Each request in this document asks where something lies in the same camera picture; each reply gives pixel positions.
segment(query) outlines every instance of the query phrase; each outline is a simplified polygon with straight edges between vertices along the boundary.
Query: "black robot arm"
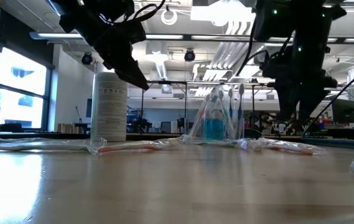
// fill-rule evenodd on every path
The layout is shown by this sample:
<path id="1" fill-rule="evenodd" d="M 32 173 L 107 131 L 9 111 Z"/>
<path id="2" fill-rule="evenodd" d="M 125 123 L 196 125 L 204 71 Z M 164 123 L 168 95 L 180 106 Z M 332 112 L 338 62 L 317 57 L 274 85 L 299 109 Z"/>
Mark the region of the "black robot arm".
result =
<path id="1" fill-rule="evenodd" d="M 138 11 L 134 18 L 133 0 L 47 0 L 60 16 L 60 26 L 69 33 L 76 30 L 103 59 L 107 69 L 114 69 L 118 77 L 147 90 L 149 86 L 131 53 L 132 44 L 146 40 L 141 22 L 152 17 L 164 4 L 149 4 Z M 156 8 L 138 17 L 149 7 Z M 124 15 L 123 22 L 115 20 Z"/>

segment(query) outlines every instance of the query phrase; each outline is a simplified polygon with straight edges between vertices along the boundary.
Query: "ceiling duct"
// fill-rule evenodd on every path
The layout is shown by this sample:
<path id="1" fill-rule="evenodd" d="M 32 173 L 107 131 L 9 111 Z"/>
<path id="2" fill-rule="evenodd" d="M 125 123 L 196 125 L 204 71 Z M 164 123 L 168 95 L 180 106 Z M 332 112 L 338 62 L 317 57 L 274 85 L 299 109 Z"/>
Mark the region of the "ceiling duct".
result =
<path id="1" fill-rule="evenodd" d="M 167 80 L 167 70 L 164 62 L 169 59 L 167 54 L 167 43 L 150 41 L 146 44 L 146 59 L 155 63 L 157 75 L 160 80 Z M 163 94 L 172 94 L 171 85 L 162 85 Z"/>

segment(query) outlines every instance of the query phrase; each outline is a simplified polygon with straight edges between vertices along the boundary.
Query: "wooden table surface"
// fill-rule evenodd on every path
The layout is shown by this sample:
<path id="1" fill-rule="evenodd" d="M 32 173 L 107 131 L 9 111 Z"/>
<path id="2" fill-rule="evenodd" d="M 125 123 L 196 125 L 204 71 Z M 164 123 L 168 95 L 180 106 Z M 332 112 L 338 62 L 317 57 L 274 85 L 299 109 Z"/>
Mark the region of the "wooden table surface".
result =
<path id="1" fill-rule="evenodd" d="M 0 223 L 354 223 L 354 150 L 0 152 Z"/>

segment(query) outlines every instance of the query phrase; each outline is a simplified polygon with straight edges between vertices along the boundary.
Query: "table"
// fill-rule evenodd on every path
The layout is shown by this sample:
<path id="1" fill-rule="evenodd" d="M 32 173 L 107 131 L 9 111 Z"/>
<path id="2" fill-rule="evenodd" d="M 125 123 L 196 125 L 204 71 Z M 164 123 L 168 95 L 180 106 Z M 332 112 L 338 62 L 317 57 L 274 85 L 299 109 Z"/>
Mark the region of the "table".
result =
<path id="1" fill-rule="evenodd" d="M 327 149 L 0 152 L 0 223 L 342 223 L 354 150 Z"/>

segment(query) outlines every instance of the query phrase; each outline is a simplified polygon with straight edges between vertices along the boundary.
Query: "computer monitor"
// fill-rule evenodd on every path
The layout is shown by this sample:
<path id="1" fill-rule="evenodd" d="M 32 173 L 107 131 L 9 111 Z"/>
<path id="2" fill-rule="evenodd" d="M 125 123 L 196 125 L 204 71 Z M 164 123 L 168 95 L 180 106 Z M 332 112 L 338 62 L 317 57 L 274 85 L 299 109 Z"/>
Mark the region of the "computer monitor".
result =
<path id="1" fill-rule="evenodd" d="M 336 99 L 332 109 L 334 122 L 354 123 L 354 101 Z"/>

